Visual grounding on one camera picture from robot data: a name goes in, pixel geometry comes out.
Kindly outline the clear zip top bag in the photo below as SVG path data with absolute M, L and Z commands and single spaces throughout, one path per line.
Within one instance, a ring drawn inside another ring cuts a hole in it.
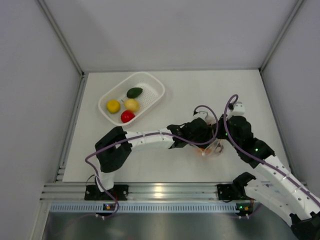
M 205 156 L 202 156 L 200 154 L 201 157 L 210 158 L 210 157 L 219 156 L 224 150 L 224 145 L 222 140 L 216 139 L 213 143 L 208 145 L 206 148 L 196 146 L 195 150 L 197 151 L 197 149 L 203 149 L 205 151 Z

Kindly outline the yellow fake pear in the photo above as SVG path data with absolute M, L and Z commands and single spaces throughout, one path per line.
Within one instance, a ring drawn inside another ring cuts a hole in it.
M 128 98 L 124 101 L 124 107 L 132 112 L 138 112 L 140 110 L 140 104 L 134 98 Z

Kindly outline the red yellow fake apple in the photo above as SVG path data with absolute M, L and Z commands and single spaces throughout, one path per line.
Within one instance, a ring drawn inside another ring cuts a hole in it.
M 130 110 L 123 111 L 120 116 L 120 120 L 122 123 L 128 123 L 134 118 L 135 118 L 135 114 Z

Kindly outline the green fake avocado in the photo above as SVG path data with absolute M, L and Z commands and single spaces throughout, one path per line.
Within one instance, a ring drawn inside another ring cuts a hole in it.
M 127 93 L 126 93 L 126 96 L 127 98 L 129 99 L 135 99 L 137 98 L 138 96 L 140 96 L 143 92 L 143 89 L 140 88 L 140 87 L 133 87 L 133 88 L 130 88 Z

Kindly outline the yellow green fake lemon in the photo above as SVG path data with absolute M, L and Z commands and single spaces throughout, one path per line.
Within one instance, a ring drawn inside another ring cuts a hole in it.
M 109 113 L 116 114 L 116 113 L 118 113 L 120 111 L 121 104 L 117 100 L 112 99 L 112 100 L 107 102 L 106 108 L 107 108 Z

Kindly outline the orange fake fruit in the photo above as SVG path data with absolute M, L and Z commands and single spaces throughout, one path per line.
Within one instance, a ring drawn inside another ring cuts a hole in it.
M 202 156 L 205 156 L 206 155 L 206 152 L 202 149 L 202 148 L 198 148 L 196 150 L 197 153 L 201 154 Z

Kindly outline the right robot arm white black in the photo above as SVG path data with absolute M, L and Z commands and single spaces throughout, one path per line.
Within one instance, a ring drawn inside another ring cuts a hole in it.
M 320 199 L 309 191 L 262 140 L 254 137 L 251 124 L 243 116 L 227 117 L 218 122 L 218 138 L 227 140 L 242 161 L 271 184 L 267 186 L 245 172 L 235 180 L 233 192 L 260 202 L 278 215 L 299 240 L 320 238 Z

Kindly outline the white perforated plastic basket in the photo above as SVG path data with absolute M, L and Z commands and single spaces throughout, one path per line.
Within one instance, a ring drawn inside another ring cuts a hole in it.
M 164 85 L 147 72 L 136 72 L 98 101 L 101 114 L 115 126 L 130 127 L 153 109 L 165 95 Z

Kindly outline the aluminium corner frame post left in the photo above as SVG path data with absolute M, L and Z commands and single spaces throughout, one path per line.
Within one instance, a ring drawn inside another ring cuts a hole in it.
M 36 0 L 36 2 L 39 5 L 41 11 L 43 12 L 45 18 L 48 20 L 50 26 L 52 27 L 54 34 L 58 38 L 58 41 L 60 42 L 62 48 L 64 49 L 65 53 L 67 54 L 69 60 L 72 62 L 76 72 L 79 74 L 79 76 L 83 77 L 85 73 L 82 70 L 78 60 L 76 59 L 69 43 L 67 42 L 61 28 L 59 27 L 57 21 L 55 20 L 46 1 L 45 0 Z

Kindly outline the aluminium corner frame post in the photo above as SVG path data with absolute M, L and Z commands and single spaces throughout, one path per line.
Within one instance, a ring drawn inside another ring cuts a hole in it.
M 262 73 L 265 68 L 268 66 L 269 62 L 273 58 L 274 54 L 276 53 L 277 49 L 281 45 L 282 41 L 284 40 L 287 32 L 289 31 L 291 25 L 295 21 L 297 15 L 301 11 L 303 5 L 306 3 L 306 0 L 295 0 L 294 5 L 289 11 L 285 21 L 280 26 L 278 33 L 276 34 L 270 48 L 268 49 L 263 61 L 259 67 L 259 72 Z
M 72 62 L 76 72 L 79 74 L 79 76 L 83 77 L 85 73 L 82 70 L 78 60 L 76 59 L 69 43 L 67 42 L 61 28 L 59 27 L 57 21 L 55 20 L 46 1 L 45 0 L 36 0 L 36 2 L 39 5 L 41 11 L 43 12 L 45 18 L 48 20 L 50 26 L 52 27 L 54 34 L 58 38 L 58 41 L 60 42 L 62 48 L 64 49 L 65 53 L 67 54 L 69 60 Z

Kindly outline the aluminium corner frame post right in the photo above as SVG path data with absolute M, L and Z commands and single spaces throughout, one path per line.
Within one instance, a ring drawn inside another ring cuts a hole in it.
M 295 21 L 297 15 L 301 11 L 303 5 L 306 3 L 306 0 L 295 0 L 294 5 L 289 11 L 285 21 L 280 26 L 278 33 L 276 34 L 270 48 L 268 49 L 263 61 L 259 67 L 259 72 L 262 73 L 265 68 L 268 66 L 269 62 L 273 58 L 274 54 L 276 53 L 277 49 L 281 45 L 282 41 L 284 40 L 287 32 L 289 31 L 291 25 Z

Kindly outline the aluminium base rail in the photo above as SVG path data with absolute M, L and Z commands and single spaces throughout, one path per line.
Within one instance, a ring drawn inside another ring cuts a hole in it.
M 174 183 L 123 183 L 122 192 L 117 193 L 117 199 L 122 196 L 129 201 L 214 201 L 218 200 L 217 182 L 174 182 Z M 75 202 L 83 201 L 92 196 L 95 187 L 92 182 L 55 182 L 44 185 L 40 194 L 41 201 Z

